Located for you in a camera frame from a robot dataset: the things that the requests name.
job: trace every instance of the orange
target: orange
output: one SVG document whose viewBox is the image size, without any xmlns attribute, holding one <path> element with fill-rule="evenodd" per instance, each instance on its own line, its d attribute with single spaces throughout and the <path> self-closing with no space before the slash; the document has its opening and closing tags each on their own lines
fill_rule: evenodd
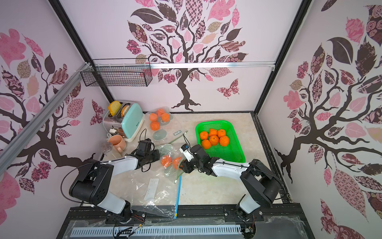
<svg viewBox="0 0 382 239">
<path fill-rule="evenodd" d="M 205 150 L 211 148 L 211 142 L 208 141 L 208 140 L 203 140 L 203 141 L 202 141 L 202 147 L 203 147 L 203 149 L 205 149 Z"/>
<path fill-rule="evenodd" d="M 208 139 L 208 133 L 206 131 L 200 132 L 199 137 L 201 140 Z"/>
<path fill-rule="evenodd" d="M 211 135 L 208 140 L 211 142 L 212 146 L 215 146 L 219 143 L 219 138 L 216 135 Z"/>
<path fill-rule="evenodd" d="M 160 108 L 157 110 L 158 117 L 162 117 L 162 114 L 166 113 L 164 109 Z"/>
<path fill-rule="evenodd" d="M 170 120 L 170 115 L 168 113 L 163 113 L 162 114 L 162 121 L 168 122 L 169 120 Z"/>
<path fill-rule="evenodd" d="M 230 138 L 227 136 L 221 136 L 219 140 L 220 145 L 227 146 L 230 143 Z"/>
<path fill-rule="evenodd" d="M 180 160 L 182 159 L 182 157 L 177 157 L 174 159 L 174 161 L 172 162 L 172 166 L 175 168 L 175 169 L 179 169 L 179 163 L 180 163 Z"/>
<path fill-rule="evenodd" d="M 213 128 L 210 129 L 210 133 L 208 134 L 209 136 L 211 135 L 217 135 L 217 130 L 214 130 Z"/>
<path fill-rule="evenodd" d="M 226 136 L 227 135 L 227 133 L 225 132 L 225 130 L 224 129 L 219 129 L 218 131 L 217 131 L 217 136 L 220 138 L 221 136 Z"/>
<path fill-rule="evenodd" d="M 151 128 L 153 131 L 157 131 L 158 129 L 160 129 L 159 122 L 158 122 L 158 121 L 153 121 L 153 122 L 151 122 L 151 124 L 150 124 L 150 128 Z"/>
<path fill-rule="evenodd" d="M 165 155 L 160 158 L 160 163 L 165 169 L 172 164 L 172 158 L 168 155 Z"/>
<path fill-rule="evenodd" d="M 155 113 L 151 113 L 150 116 L 149 116 L 149 119 L 150 119 L 150 121 L 157 121 L 158 120 L 158 116 Z"/>
</svg>

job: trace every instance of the toaster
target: toaster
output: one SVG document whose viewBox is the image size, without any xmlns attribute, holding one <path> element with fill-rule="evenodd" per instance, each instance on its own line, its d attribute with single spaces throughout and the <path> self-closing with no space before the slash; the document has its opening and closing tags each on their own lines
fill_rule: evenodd
<svg viewBox="0 0 382 239">
<path fill-rule="evenodd" d="M 143 111 L 138 103 L 131 101 L 119 101 L 121 107 L 118 112 L 112 116 L 109 111 L 106 112 L 102 121 L 105 130 L 109 133 L 120 132 L 118 129 L 122 129 L 124 136 L 126 136 L 127 142 L 132 142 L 141 129 L 144 119 Z M 122 109 L 124 106 L 128 106 L 128 110 L 124 116 L 122 116 Z"/>
</svg>

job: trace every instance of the green plastic basket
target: green plastic basket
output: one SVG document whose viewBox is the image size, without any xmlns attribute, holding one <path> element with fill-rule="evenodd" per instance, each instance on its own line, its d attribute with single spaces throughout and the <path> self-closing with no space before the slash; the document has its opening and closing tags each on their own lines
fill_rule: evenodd
<svg viewBox="0 0 382 239">
<path fill-rule="evenodd" d="M 211 128 L 216 130 L 224 129 L 230 139 L 230 143 L 226 147 L 223 147 L 220 144 L 211 146 L 211 148 L 206 150 L 206 153 L 208 153 L 210 157 L 220 157 L 231 162 L 245 163 L 245 156 L 243 150 L 241 149 L 235 129 L 228 121 L 218 120 L 199 123 L 195 128 L 197 143 L 201 144 L 199 134 L 202 131 L 209 132 Z"/>
</svg>

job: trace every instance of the wall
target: wall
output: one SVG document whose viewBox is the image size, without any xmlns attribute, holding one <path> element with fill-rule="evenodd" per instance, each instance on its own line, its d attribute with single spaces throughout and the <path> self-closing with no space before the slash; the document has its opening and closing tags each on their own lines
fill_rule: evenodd
<svg viewBox="0 0 382 239">
<path fill-rule="evenodd" d="M 316 238 L 382 233 L 382 6 L 316 0 L 260 112 Z"/>
<path fill-rule="evenodd" d="M 134 63 L 136 57 L 150 57 L 152 63 L 275 61 L 300 3 L 62 1 L 92 58 L 133 58 L 128 63 Z M 152 73 L 148 87 L 115 86 L 110 91 L 117 99 L 137 101 L 144 111 L 161 106 L 172 107 L 172 111 L 253 110 L 270 68 L 162 69 Z"/>
<path fill-rule="evenodd" d="M 0 6 L 4 149 L 84 61 L 47 1 L 3 1 Z M 98 152 L 104 129 L 97 118 L 103 111 L 99 107 L 106 106 L 99 88 L 79 84 L 0 176 L 2 238 L 57 236 L 69 208 L 78 205 L 62 197 L 61 180 Z M 67 178 L 64 193 L 75 177 Z"/>
</svg>

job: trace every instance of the tree trunk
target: tree trunk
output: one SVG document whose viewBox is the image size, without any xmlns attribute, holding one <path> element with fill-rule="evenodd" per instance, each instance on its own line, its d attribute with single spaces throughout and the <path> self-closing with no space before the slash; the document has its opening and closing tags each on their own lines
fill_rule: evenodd
<svg viewBox="0 0 382 239">
<path fill-rule="evenodd" d="M 192 106 L 197 106 L 200 104 L 197 104 L 195 103 L 193 100 L 190 99 L 190 93 L 188 92 L 188 90 L 186 89 L 186 84 L 185 84 L 185 80 L 187 79 L 188 75 L 190 74 L 191 71 L 188 71 L 187 69 L 179 69 L 180 72 L 182 73 L 181 77 L 179 78 L 179 81 L 178 81 L 178 88 L 182 91 L 182 94 L 183 94 L 183 99 L 180 101 L 179 104 L 177 104 L 176 106 L 173 106 L 172 109 L 174 109 L 175 107 L 179 107 L 179 106 L 185 106 L 185 109 L 188 110 L 188 111 L 193 111 L 192 109 L 190 109 L 188 106 L 189 105 L 192 105 Z"/>
</svg>

